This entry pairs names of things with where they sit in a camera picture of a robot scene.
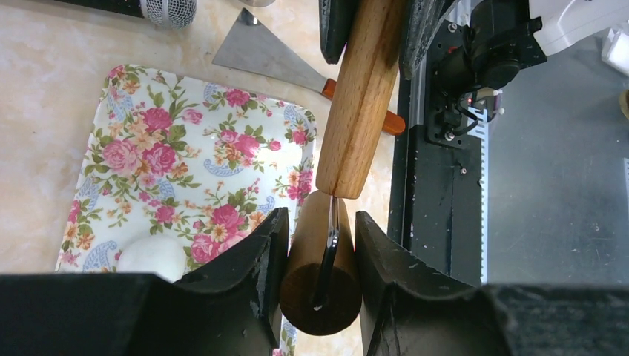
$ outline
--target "floral tray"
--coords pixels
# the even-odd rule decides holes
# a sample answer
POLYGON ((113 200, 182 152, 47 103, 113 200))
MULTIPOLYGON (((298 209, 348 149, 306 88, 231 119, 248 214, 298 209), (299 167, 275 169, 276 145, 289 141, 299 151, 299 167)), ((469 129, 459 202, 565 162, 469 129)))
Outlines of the floral tray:
MULTIPOLYGON (((315 118, 260 94, 137 65, 105 80, 57 271, 115 272, 142 237, 176 237, 194 270, 311 191, 315 118)), ((285 324, 282 351, 294 349, 285 324)))

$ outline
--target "microphone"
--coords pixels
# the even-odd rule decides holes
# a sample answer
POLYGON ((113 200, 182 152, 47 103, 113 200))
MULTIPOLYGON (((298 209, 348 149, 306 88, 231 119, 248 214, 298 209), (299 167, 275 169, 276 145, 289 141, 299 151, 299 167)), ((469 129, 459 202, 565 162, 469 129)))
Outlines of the microphone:
POLYGON ((188 26, 197 12, 197 0, 56 0, 149 19, 159 27, 180 29, 188 26))

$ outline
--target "wooden rolling pin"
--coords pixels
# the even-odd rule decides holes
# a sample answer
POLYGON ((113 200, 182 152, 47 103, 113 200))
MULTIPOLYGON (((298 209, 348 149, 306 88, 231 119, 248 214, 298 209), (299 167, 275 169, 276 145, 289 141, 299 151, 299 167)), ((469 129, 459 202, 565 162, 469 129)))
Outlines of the wooden rolling pin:
POLYGON ((339 203, 340 238, 323 308, 313 308, 312 296, 328 238, 328 194, 314 191, 304 201, 280 287, 282 314, 310 335, 329 335, 345 329, 358 316, 363 300, 349 216, 343 200, 339 203))
POLYGON ((398 72, 405 9, 406 0, 361 0, 340 67, 317 173, 320 191, 302 207, 280 288, 282 313, 309 334, 338 332, 360 311, 358 272, 342 201, 340 240, 323 306, 313 301, 313 294, 329 242, 330 196, 358 198, 369 173, 398 72))
POLYGON ((406 0, 361 0, 340 67, 316 186, 335 197, 360 196, 398 73, 406 0))

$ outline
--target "white ball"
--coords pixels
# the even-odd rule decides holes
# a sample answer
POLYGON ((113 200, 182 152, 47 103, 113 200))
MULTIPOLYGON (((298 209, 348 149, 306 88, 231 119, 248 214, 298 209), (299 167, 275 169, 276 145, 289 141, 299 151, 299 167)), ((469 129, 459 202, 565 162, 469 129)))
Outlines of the white ball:
POLYGON ((183 245, 164 235, 143 237, 122 250, 118 272, 155 273, 168 282, 181 279, 185 270, 183 245))

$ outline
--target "beige table surface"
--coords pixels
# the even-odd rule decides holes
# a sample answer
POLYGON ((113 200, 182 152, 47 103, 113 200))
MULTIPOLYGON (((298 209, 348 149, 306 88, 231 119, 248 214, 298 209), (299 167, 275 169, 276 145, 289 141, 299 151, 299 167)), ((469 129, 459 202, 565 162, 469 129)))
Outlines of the beige table surface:
MULTIPOLYGON (((308 107, 317 117, 318 156, 329 101, 212 65, 243 5, 198 2, 193 24, 173 32, 51 0, 0 0, 0 273, 53 270, 102 80, 116 65, 146 65, 308 107)), ((250 10, 320 73, 337 77, 338 66, 320 54, 317 1, 276 0, 250 10)), ((362 197, 347 204, 350 216, 368 211, 384 230, 393 142, 381 137, 362 197)), ((330 337, 299 334, 297 355, 362 355, 358 322, 330 337)))

